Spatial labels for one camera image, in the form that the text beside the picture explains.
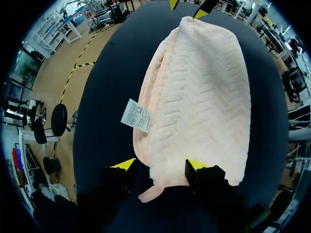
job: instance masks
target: towel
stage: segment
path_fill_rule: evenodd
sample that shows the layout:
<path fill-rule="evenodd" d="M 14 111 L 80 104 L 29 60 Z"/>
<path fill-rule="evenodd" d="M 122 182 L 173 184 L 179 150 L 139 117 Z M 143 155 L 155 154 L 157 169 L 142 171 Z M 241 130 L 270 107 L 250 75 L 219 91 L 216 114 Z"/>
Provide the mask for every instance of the towel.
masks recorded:
<path fill-rule="evenodd" d="M 231 185 L 243 177 L 250 135 L 251 99 L 242 50 L 229 30 L 191 17 L 157 48 L 138 103 L 151 112 L 149 131 L 134 129 L 136 156 L 150 167 L 154 186 L 189 185 L 185 162 L 218 165 Z"/>

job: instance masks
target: white tag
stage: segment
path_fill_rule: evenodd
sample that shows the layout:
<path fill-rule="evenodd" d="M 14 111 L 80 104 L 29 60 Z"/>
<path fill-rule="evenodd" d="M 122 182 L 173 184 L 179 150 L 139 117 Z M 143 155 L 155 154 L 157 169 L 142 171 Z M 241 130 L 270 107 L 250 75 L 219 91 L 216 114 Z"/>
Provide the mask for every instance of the white tag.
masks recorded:
<path fill-rule="evenodd" d="M 121 123 L 148 132 L 151 113 L 142 108 L 139 103 L 130 99 L 125 108 Z"/>

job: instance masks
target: round stool seat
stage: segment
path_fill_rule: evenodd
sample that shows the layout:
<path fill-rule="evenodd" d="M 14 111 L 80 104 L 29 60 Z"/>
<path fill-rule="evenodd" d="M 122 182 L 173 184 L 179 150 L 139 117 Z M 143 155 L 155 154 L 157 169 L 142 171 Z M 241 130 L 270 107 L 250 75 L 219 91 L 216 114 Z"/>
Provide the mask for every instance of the round stool seat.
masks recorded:
<path fill-rule="evenodd" d="M 60 137 L 65 132 L 67 125 L 67 109 L 63 104 L 55 106 L 52 113 L 51 128 L 55 136 Z"/>

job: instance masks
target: floor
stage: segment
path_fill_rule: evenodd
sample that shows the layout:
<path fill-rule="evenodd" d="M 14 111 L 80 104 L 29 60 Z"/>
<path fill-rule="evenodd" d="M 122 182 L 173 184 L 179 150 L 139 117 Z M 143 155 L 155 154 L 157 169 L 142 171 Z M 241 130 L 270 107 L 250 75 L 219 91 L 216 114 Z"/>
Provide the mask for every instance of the floor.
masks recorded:
<path fill-rule="evenodd" d="M 137 1 L 135 5 L 137 8 L 139 6 L 139 2 Z M 83 52 L 78 65 L 96 61 L 105 44 L 120 26 L 121 24 L 114 25 L 108 29 L 105 29 L 103 32 L 99 32 Z M 57 52 L 49 60 L 46 60 L 43 63 L 36 77 L 30 98 L 44 101 L 45 107 L 47 108 L 47 122 L 45 128 L 50 127 L 52 111 L 55 105 L 60 102 L 65 83 L 78 56 L 95 34 L 95 32 L 88 33 L 88 26 L 86 22 L 79 25 L 78 30 L 83 37 L 71 45 L 64 42 Z M 274 56 L 272 57 L 274 58 L 280 74 L 283 73 L 286 70 L 283 62 Z M 69 80 L 62 101 L 62 103 L 67 107 L 69 117 L 72 116 L 73 112 L 79 106 L 83 89 L 92 67 L 93 65 L 75 69 Z M 296 107 L 296 104 L 292 104 L 288 101 L 289 109 L 294 109 Z M 59 142 L 56 144 L 55 149 L 55 157 L 59 158 L 62 170 L 58 174 L 57 178 L 51 177 L 51 181 L 58 181 L 65 186 L 69 193 L 69 198 L 75 201 L 76 195 L 74 193 L 75 179 L 73 175 L 72 144 L 73 134 L 65 131 L 64 135 L 60 137 Z M 30 145 L 35 156 L 43 167 L 41 145 L 37 143 L 30 143 Z M 48 157 L 53 157 L 53 143 L 47 143 L 46 151 Z M 286 178 L 283 179 L 284 182 L 286 181 L 285 183 L 290 183 L 286 174 L 284 177 Z"/>

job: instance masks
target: desk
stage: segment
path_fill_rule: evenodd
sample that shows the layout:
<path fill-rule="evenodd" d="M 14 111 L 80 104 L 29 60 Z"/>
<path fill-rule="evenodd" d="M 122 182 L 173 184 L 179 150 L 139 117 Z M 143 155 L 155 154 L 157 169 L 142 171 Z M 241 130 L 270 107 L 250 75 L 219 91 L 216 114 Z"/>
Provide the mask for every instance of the desk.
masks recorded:
<path fill-rule="evenodd" d="M 183 16 L 191 16 L 197 9 L 197 5 L 180 2 L 171 11 L 167 1 L 148 1 L 131 14 L 102 50 L 85 85 L 74 132 L 78 194 L 95 185 L 103 167 L 135 157 L 133 129 L 120 123 L 125 107 L 129 98 L 138 100 L 146 70 L 161 41 Z M 217 10 L 200 20 L 227 28 L 241 46 L 252 115 L 245 177 L 236 189 L 247 196 L 247 206 L 260 202 L 268 207 L 281 180 L 288 146 L 288 113 L 279 73 L 251 28 Z M 122 69 L 116 61 L 122 62 Z M 90 114 L 94 109 L 96 115 Z M 101 124 L 94 125 L 95 118 L 101 119 Z M 166 188 L 155 200 L 141 203 L 138 195 L 146 190 L 148 181 L 149 169 L 138 161 L 136 183 L 107 232 L 217 232 L 189 187 Z"/>
<path fill-rule="evenodd" d="M 270 31 L 272 37 L 276 40 L 276 42 L 282 47 L 283 51 L 288 54 L 290 56 L 290 58 L 295 62 L 296 66 L 300 69 L 299 65 L 297 64 L 296 59 L 293 57 L 292 52 L 287 48 L 287 46 L 284 44 L 284 42 L 279 38 L 278 35 L 276 35 L 272 30 L 271 27 L 268 27 L 266 25 L 266 22 L 261 20 L 262 25 L 268 30 Z M 280 54 L 278 54 L 276 57 L 280 57 L 282 55 L 283 52 L 281 52 Z"/>

